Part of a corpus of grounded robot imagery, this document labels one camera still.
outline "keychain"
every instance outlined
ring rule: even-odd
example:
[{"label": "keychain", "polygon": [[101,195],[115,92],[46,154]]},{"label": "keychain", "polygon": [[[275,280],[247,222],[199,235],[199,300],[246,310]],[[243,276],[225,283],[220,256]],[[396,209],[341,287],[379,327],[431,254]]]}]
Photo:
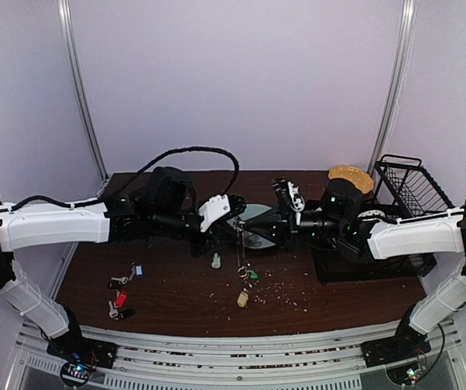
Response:
[{"label": "keychain", "polygon": [[219,254],[213,254],[213,261],[211,263],[211,267],[215,270],[222,267],[222,257]]},{"label": "keychain", "polygon": [[[119,298],[123,296],[123,294],[125,295],[125,297],[124,297],[124,301],[122,302],[122,305],[126,302],[126,299],[128,298],[128,294],[126,294],[126,292],[122,292],[121,294],[117,296],[117,301],[118,301]],[[133,315],[135,315],[134,309],[126,309],[126,310],[119,311],[119,308],[122,306],[118,305],[117,301],[115,302],[108,301],[108,305],[110,306],[110,312],[108,313],[108,315],[110,316],[111,319],[115,319],[115,320],[128,319],[132,317]]]},{"label": "keychain", "polygon": [[137,279],[142,279],[144,277],[144,270],[142,269],[142,264],[134,262],[132,264],[132,270],[129,276],[123,276],[122,278],[111,278],[108,282],[108,288],[112,290],[120,290],[126,284],[132,281],[133,277],[136,276]]},{"label": "keychain", "polygon": [[236,303],[238,307],[245,308],[249,301],[249,293],[259,281],[258,274],[251,270],[250,263],[246,260],[245,234],[243,230],[243,222],[237,222],[236,225],[238,234],[237,243],[237,275],[242,280],[244,287],[240,291]]},{"label": "keychain", "polygon": [[115,307],[122,307],[124,303],[128,300],[128,293],[127,292],[119,292],[117,291],[117,299],[115,299]]}]

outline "blue keychain tag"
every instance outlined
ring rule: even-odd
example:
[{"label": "blue keychain tag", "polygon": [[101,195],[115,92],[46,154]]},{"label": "blue keychain tag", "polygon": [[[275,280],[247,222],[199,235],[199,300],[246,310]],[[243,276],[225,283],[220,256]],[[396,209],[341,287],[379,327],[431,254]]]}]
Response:
[{"label": "blue keychain tag", "polygon": [[135,276],[138,279],[142,279],[144,277],[144,271],[142,270],[142,264],[135,264]]}]

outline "green keychain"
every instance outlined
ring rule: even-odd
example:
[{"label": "green keychain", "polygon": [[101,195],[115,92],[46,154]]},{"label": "green keychain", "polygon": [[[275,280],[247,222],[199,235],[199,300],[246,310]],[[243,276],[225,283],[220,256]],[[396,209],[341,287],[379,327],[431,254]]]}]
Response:
[{"label": "green keychain", "polygon": [[254,272],[253,270],[249,270],[249,277],[253,280],[258,280],[258,274]]}]

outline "wooden table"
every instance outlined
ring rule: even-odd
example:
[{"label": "wooden table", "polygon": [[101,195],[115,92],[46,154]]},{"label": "wooden table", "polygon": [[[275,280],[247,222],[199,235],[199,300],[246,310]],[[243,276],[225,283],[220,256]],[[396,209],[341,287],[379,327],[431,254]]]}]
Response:
[{"label": "wooden table", "polygon": [[[111,192],[130,174],[115,174]],[[219,193],[230,172],[192,172],[198,199]],[[305,198],[319,199],[327,181],[325,171],[242,171],[230,193],[248,203],[270,206],[277,201],[271,178],[295,182]],[[146,175],[130,186],[146,182]],[[272,336],[325,332],[386,323],[400,319],[424,295],[417,278],[367,282],[316,281],[311,253],[299,245],[294,253],[272,249],[248,250],[260,276],[258,288],[245,309],[237,306],[241,283],[236,275],[233,247],[222,247],[222,267],[211,268],[212,252],[200,258],[189,255],[185,242],[157,238],[151,248],[143,242],[80,244],[63,281],[57,301],[74,310],[81,324],[126,332],[170,336]],[[141,262],[145,277],[125,287],[125,308],[135,316],[115,321],[108,316],[107,288],[112,276],[129,274],[132,262]]]}]

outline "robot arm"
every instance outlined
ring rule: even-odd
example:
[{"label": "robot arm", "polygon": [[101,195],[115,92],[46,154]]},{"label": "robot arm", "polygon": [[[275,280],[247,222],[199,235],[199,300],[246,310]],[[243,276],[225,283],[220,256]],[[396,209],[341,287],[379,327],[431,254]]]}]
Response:
[{"label": "robot arm", "polygon": [[295,238],[327,238],[342,257],[357,263],[408,254],[465,254],[435,292],[407,311],[394,337],[363,344],[367,366],[415,357],[416,346],[426,352],[426,335],[466,304],[466,202],[460,208],[411,219],[387,219],[379,212],[359,217],[360,192],[346,180],[330,180],[319,208],[299,212],[291,203],[297,192],[294,186],[278,179],[273,187],[279,208],[247,220],[245,229],[281,248],[291,248],[289,242]]},{"label": "robot arm", "polygon": [[17,210],[13,210],[13,203],[0,201],[0,297],[38,325],[53,349],[68,361],[87,364],[94,349],[82,337],[75,315],[43,294],[12,252],[34,245],[73,241],[104,243],[170,236],[189,241],[192,254],[198,256],[236,240],[234,230],[223,219],[243,211],[240,197],[222,194],[198,208],[182,210],[182,201],[173,199],[185,199],[185,188],[171,185],[165,173],[161,172],[163,196],[155,191],[145,195],[141,188],[131,197],[88,200],[96,204],[80,208],[74,204],[65,208],[40,203]]}]

